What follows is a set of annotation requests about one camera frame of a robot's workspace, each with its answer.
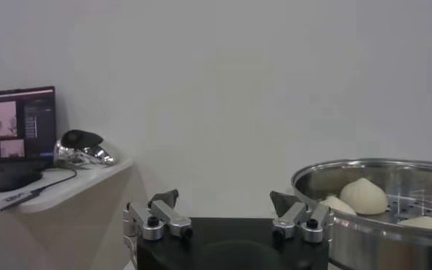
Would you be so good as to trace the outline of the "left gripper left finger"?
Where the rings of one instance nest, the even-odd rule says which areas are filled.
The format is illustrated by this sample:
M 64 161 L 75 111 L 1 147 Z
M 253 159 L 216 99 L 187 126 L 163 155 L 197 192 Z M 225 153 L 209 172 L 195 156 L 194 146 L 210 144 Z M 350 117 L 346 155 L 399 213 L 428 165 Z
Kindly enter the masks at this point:
M 188 240 L 193 236 L 191 219 L 175 210 L 177 189 L 155 194 L 146 204 L 129 202 L 123 209 L 123 234 L 128 238 L 141 236 L 146 241 L 159 241 L 165 228 L 171 236 Z

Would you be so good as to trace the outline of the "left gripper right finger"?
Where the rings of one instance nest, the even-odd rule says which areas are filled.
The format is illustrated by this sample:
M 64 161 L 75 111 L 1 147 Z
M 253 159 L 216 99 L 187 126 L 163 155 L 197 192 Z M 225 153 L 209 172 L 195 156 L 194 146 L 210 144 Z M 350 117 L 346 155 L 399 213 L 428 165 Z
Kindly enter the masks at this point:
M 319 203 L 311 208 L 298 197 L 277 191 L 271 191 L 269 196 L 277 214 L 272 230 L 275 243 L 293 239 L 297 233 L 307 243 L 330 239 L 330 207 Z

